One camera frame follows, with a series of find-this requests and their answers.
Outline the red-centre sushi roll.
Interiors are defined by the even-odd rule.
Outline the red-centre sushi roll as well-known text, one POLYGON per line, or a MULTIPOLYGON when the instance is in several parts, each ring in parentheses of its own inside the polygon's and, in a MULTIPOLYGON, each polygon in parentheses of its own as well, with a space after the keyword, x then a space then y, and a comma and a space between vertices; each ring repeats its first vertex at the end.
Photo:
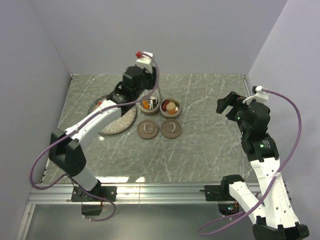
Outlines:
POLYGON ((149 99, 149 100, 147 101, 147 103, 148 103, 148 106, 149 106, 149 107, 148 107, 149 110, 151 110, 151 109, 154 108, 153 100, 149 99))

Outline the orange fried piece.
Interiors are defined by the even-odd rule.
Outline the orange fried piece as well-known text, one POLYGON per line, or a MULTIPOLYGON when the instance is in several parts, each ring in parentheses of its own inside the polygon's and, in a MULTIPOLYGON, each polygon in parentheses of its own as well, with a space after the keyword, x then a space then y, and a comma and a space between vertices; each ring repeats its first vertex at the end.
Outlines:
POLYGON ((176 114, 178 111, 177 110, 168 110, 167 113, 169 115, 173 115, 173 114, 176 114))
POLYGON ((141 102, 141 105, 145 110, 148 110, 150 108, 150 106, 149 106, 149 104, 148 104, 148 102, 146 100, 143 100, 141 102))

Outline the white-topped sushi piece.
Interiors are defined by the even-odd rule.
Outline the white-topped sushi piece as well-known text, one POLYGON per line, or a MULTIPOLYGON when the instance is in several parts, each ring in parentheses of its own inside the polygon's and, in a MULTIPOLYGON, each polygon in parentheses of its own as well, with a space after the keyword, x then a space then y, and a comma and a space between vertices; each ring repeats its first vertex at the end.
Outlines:
POLYGON ((155 108, 158 105, 158 101, 156 99, 152 100, 153 107, 155 108))

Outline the beige steamed bun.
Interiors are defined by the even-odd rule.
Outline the beige steamed bun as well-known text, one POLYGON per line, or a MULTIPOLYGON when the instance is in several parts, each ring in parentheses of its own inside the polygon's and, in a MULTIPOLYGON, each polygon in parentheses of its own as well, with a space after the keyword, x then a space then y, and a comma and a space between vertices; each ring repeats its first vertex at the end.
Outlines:
POLYGON ((166 111, 169 113, 169 112, 175 112, 176 111, 176 104, 172 101, 168 102, 165 109, 166 111))

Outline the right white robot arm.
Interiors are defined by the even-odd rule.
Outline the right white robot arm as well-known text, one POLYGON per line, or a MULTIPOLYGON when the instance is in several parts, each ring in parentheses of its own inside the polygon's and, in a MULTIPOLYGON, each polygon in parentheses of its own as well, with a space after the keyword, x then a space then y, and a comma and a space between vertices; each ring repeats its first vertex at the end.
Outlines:
POLYGON ((237 123, 241 145, 257 177, 261 198, 257 198, 238 175, 224 176, 220 194, 226 200, 235 199, 252 222, 256 240, 303 240, 310 235, 308 226, 300 223, 291 205, 281 175, 280 160, 274 139, 268 134, 270 109, 265 105, 269 95, 257 90, 244 97, 232 91, 217 100, 218 114, 231 106, 228 120, 237 123))

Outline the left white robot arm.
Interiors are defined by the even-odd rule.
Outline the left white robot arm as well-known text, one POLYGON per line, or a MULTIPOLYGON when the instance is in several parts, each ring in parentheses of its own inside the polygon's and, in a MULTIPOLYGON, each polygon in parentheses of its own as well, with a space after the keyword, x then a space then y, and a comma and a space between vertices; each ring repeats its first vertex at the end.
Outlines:
POLYGON ((98 108, 68 129, 56 129, 51 134, 49 159, 83 189, 89 201, 96 201, 104 194, 101 182, 87 167, 84 150, 103 128, 140 102, 139 97, 145 90, 154 92, 159 83, 159 70, 156 66, 151 69, 152 72, 148 72, 137 65, 128 67, 122 80, 98 108))

